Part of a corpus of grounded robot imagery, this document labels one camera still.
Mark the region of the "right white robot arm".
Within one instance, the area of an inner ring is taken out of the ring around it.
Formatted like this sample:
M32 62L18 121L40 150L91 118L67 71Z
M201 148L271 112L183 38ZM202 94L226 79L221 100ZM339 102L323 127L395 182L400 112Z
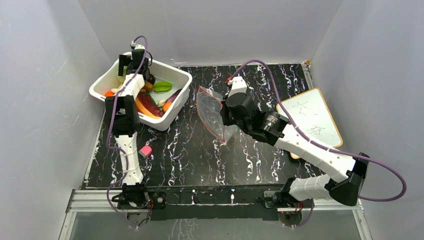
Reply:
M299 126L284 107L284 115L261 111L252 97L242 92L225 97L221 104L225 126L235 125L254 140L293 153L324 172L316 177L291 177L281 191L264 192L267 208L295 207L310 199L333 199L351 207L357 204L367 163L328 145L318 147L315 138L299 132Z

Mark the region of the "clear orange-zip bag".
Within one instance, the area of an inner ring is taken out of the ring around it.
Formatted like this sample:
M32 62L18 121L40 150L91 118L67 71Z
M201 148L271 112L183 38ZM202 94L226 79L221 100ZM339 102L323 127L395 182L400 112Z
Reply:
M225 126L220 115L223 96L209 88L199 86L196 93L197 114L206 129L225 145L237 131L235 125Z

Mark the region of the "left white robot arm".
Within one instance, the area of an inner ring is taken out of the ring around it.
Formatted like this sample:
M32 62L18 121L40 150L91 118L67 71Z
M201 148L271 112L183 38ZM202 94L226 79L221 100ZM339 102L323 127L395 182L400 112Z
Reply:
M129 55L122 54L118 59L118 75L123 77L122 85L114 96L108 96L104 103L109 120L108 137L114 137L122 166L122 192L112 198L113 202L127 204L133 208L144 208L149 203L149 194L143 183L137 148L137 133L141 122L136 101L145 85L143 73L148 70L146 50L135 48Z

